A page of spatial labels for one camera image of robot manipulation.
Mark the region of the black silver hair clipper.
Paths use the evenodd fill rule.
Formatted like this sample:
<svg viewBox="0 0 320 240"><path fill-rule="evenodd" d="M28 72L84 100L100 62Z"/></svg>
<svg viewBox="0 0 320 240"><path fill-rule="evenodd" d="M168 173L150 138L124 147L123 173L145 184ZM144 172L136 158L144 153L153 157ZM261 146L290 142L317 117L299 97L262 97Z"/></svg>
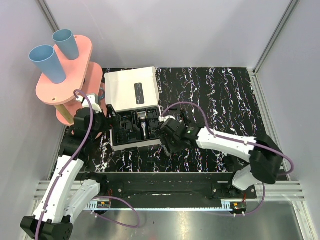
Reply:
<svg viewBox="0 0 320 240"><path fill-rule="evenodd" d="M145 140L148 139L148 121L147 121L147 113L145 111L137 112L138 122L140 128L142 129L143 138Z"/></svg>

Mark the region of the black comb attachment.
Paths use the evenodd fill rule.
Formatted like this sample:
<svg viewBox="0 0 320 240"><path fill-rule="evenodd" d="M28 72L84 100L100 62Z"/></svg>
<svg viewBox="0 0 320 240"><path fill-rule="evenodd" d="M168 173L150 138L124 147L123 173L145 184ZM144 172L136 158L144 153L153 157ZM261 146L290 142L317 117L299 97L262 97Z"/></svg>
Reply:
<svg viewBox="0 0 320 240"><path fill-rule="evenodd" d="M224 166L226 169L232 169L234 167L234 158L229 155L223 158Z"/></svg>

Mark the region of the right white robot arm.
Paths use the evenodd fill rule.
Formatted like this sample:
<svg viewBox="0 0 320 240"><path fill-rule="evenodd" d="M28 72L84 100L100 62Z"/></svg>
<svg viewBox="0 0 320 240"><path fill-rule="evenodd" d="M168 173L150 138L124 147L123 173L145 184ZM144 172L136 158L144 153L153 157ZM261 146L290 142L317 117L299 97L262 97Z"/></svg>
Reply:
<svg viewBox="0 0 320 240"><path fill-rule="evenodd" d="M276 183L282 165L282 152L269 136L236 136L214 131L197 124L178 122L173 116L160 117L160 142L167 156L183 149L205 149L226 153L248 163L235 170L227 185L228 195L239 198L250 186L259 182Z"/></svg>

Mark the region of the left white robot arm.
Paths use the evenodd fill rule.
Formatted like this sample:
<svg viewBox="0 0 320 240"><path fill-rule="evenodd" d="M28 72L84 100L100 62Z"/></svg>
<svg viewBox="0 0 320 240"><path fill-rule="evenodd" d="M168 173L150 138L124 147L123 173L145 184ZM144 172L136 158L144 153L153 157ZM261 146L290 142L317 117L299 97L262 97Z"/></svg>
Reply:
<svg viewBox="0 0 320 240"><path fill-rule="evenodd" d="M76 112L74 124L60 145L55 171L41 202L31 216L21 220L21 229L31 239L70 239L80 213L93 198L103 198L108 193L107 177L90 172L80 189L69 196L97 135L118 126L119 121L120 116L111 104L106 105L106 112L96 111L93 104Z"/></svg>

